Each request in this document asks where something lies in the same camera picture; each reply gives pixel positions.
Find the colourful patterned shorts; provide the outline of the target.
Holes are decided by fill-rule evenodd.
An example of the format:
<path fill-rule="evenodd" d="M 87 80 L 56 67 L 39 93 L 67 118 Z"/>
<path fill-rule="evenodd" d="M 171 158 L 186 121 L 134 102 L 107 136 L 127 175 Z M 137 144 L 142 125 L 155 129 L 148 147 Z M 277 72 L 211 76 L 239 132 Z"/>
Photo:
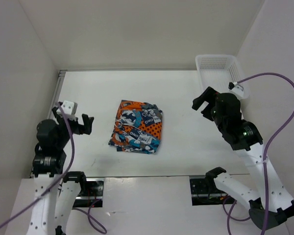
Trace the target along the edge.
<path fill-rule="evenodd" d="M 163 111 L 155 104 L 122 100 L 109 146 L 118 152 L 156 153 L 161 143 Z"/>

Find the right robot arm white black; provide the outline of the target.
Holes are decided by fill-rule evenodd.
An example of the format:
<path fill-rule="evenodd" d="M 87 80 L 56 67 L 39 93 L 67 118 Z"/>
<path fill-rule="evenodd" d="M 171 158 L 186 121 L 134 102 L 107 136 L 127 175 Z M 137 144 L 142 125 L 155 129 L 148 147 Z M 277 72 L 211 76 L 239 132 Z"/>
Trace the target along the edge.
<path fill-rule="evenodd" d="M 211 87 L 193 100 L 192 108 L 201 111 L 204 118 L 213 121 L 223 139 L 243 160 L 256 190 L 252 190 L 230 176 L 222 167 L 205 174 L 209 192 L 221 190 L 242 204 L 252 222 L 259 229 L 271 229 L 294 216 L 294 198 L 279 179 L 265 153 L 263 139 L 257 127 L 242 117 L 241 103 L 231 93 L 219 93 Z"/>

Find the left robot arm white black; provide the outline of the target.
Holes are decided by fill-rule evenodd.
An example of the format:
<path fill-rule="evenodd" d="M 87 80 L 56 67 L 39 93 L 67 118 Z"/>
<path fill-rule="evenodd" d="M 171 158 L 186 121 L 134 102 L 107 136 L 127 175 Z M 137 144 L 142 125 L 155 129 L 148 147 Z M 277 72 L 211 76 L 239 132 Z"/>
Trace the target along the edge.
<path fill-rule="evenodd" d="M 37 125 L 37 141 L 32 163 L 35 198 L 32 206 L 29 235 L 63 235 L 74 204 L 74 198 L 88 190 L 86 176 L 81 171 L 64 169 L 64 147 L 72 144 L 73 135 L 90 135 L 93 117 L 82 115 L 83 124 L 75 116 L 77 104 L 63 101 L 52 109 L 53 119 Z"/>

